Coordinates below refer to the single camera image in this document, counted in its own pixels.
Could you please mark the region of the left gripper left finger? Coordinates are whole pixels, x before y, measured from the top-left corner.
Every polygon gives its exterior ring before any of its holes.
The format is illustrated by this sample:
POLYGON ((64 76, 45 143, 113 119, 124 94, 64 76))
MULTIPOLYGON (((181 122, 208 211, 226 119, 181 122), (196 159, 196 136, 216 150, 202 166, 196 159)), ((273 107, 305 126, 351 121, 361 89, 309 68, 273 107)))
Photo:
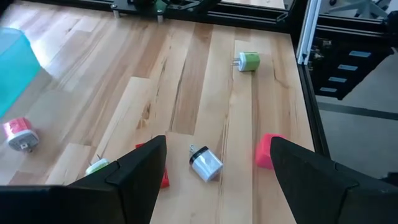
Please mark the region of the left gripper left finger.
POLYGON ((159 135, 69 185, 3 185, 1 223, 149 223, 166 155, 159 135))

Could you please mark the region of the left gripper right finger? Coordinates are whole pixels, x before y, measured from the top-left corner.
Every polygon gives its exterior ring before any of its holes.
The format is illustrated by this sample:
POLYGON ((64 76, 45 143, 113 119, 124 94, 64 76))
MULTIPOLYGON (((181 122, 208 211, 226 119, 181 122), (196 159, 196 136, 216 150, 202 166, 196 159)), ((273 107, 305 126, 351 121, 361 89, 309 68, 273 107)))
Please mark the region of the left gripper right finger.
POLYGON ((270 154, 297 223, 397 223, 397 186, 280 137, 270 154))

